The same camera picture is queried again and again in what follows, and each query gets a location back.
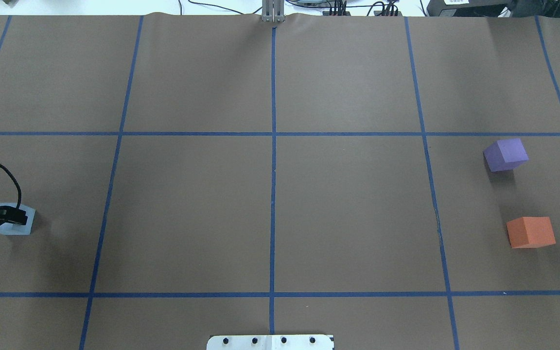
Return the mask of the light blue foam block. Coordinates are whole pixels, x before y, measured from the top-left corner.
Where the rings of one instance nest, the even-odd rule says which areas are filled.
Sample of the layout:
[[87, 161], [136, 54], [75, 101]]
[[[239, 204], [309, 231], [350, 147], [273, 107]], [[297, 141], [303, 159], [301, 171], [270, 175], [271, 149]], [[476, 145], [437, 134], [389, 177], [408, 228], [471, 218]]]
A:
[[33, 222], [36, 214], [34, 208], [30, 208], [23, 204], [20, 205], [20, 210], [25, 212], [27, 221], [24, 225], [6, 222], [0, 226], [0, 234], [3, 235], [30, 235], [33, 230]]

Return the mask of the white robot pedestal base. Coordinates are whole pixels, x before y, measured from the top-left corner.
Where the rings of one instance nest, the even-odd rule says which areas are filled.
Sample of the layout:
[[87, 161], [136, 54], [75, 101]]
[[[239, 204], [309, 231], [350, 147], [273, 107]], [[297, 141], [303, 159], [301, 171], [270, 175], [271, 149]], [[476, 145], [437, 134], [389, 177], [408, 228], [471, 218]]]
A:
[[207, 350], [334, 350], [333, 335], [259, 334], [212, 336]]

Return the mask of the purple foam block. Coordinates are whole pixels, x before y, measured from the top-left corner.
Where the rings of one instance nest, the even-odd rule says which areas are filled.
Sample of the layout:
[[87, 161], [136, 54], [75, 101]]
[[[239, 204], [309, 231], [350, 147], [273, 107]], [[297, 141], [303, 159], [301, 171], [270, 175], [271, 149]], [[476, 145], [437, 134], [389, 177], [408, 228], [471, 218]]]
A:
[[497, 140], [485, 148], [483, 153], [491, 172], [510, 171], [529, 161], [520, 138]]

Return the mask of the black device box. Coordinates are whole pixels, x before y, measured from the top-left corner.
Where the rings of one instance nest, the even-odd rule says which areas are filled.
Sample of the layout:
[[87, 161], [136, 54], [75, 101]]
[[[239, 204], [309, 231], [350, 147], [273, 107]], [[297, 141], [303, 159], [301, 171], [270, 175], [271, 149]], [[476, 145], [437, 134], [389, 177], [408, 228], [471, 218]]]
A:
[[510, 0], [430, 0], [426, 12], [429, 17], [495, 18], [509, 3]]

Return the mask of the aluminium frame post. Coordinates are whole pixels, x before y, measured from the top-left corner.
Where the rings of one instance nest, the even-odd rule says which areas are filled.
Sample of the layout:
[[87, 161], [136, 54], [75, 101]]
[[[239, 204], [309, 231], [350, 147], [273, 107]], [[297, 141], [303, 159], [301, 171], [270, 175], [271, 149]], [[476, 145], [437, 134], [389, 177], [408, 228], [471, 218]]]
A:
[[286, 20], [284, 5], [284, 0], [262, 0], [262, 22], [284, 22]]

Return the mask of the orange foam block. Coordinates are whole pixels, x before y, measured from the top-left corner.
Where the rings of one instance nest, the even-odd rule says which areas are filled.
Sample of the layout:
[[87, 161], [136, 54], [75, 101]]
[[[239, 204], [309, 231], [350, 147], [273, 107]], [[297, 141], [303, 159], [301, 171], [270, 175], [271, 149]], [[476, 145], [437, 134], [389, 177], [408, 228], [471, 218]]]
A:
[[506, 223], [511, 248], [540, 248], [556, 244], [549, 217], [520, 217]]

